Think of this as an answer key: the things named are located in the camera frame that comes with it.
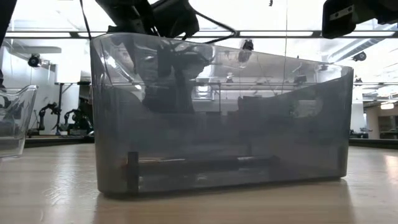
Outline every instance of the black cable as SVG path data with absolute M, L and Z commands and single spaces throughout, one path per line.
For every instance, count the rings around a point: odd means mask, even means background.
M 188 34 L 185 34 L 181 40 L 186 40 L 188 38 Z
M 288 28 L 288 26 L 287 26 L 287 13 L 288 13 L 288 7 L 286 6 L 286 18 L 285 18 L 285 21 L 286 21 L 286 27 L 285 27 L 286 33 L 285 33 L 284 79 L 283 79 L 283 81 L 282 81 L 282 90 L 281 90 L 280 94 L 284 94 L 284 85 L 285 85 L 285 79 L 286 79 L 286 63 L 287 63 L 287 57 L 286 57 L 286 54 L 287 54 L 287 28 Z
M 87 29 L 87 33 L 88 33 L 88 39 L 91 40 L 91 32 L 90 32 L 90 27 L 88 26 L 88 21 L 87 21 L 87 17 L 85 14 L 85 10 L 83 8 L 83 0 L 80 0 L 80 6 L 81 6 L 81 13 L 83 13 L 83 19 L 85 20 L 85 25 L 86 25 L 86 29 Z
M 212 22 L 212 23 L 214 23 L 214 24 L 216 24 L 216 25 L 218 25 L 218 26 L 220 26 L 220 27 L 232 32 L 231 35 L 228 35 L 226 37 L 221 37 L 219 39 L 215 39 L 215 40 L 211 40 L 211 41 L 205 42 L 205 44 L 212 44 L 212 43 L 219 42 L 219 41 L 222 41 L 222 40 L 226 40 L 226 39 L 229 39 L 229 38 L 232 38 L 232 37 L 236 37 L 238 35 L 238 32 L 235 29 L 233 29 L 232 27 L 227 26 L 227 25 L 225 25 L 223 23 L 220 23 L 218 21 L 215 21 L 214 19 L 212 19 L 210 17 L 207 17 L 207 16 L 203 15 L 202 13 L 200 13 L 200 12 L 198 12 L 196 10 L 194 10 L 194 11 L 195 11 L 195 13 L 198 16 L 203 17 L 203 18 L 207 19 L 208 21 L 210 21 L 210 22 Z

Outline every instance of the plastic bin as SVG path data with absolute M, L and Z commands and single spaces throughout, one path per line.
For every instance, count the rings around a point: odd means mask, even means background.
M 101 192 L 346 175 L 352 68 L 141 34 L 91 61 Z
M 36 91 L 33 85 L 0 89 L 0 157 L 22 154 Z

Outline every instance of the desk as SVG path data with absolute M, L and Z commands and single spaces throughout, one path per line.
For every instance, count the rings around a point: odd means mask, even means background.
M 351 147 L 337 181 L 120 201 L 96 189 L 92 144 L 26 149 L 0 163 L 0 223 L 368 223 L 398 220 L 398 151 Z

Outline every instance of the metal pole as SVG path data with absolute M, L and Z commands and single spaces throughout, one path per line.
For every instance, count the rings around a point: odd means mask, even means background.
M 218 84 L 218 109 L 220 111 L 220 116 L 222 114 L 221 112 L 221 84 Z
M 58 98 L 58 108 L 60 110 L 59 114 L 57 115 L 57 132 L 56 135 L 61 135 L 60 134 L 60 120 L 61 120 L 61 103 L 62 103 L 62 87 L 64 83 L 60 83 L 60 96 Z
M 0 44 L 2 44 L 17 0 L 0 0 Z

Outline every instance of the camera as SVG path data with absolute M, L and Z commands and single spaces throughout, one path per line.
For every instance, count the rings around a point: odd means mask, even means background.
M 42 60 L 40 59 L 39 54 L 32 54 L 27 61 L 27 64 L 32 68 L 39 68 L 42 66 Z
M 365 52 L 361 52 L 361 53 L 355 55 L 355 56 L 353 57 L 353 60 L 354 60 L 354 62 L 357 62 L 357 61 L 360 61 L 360 62 L 365 61 L 365 60 L 366 60 L 366 54 L 365 54 Z

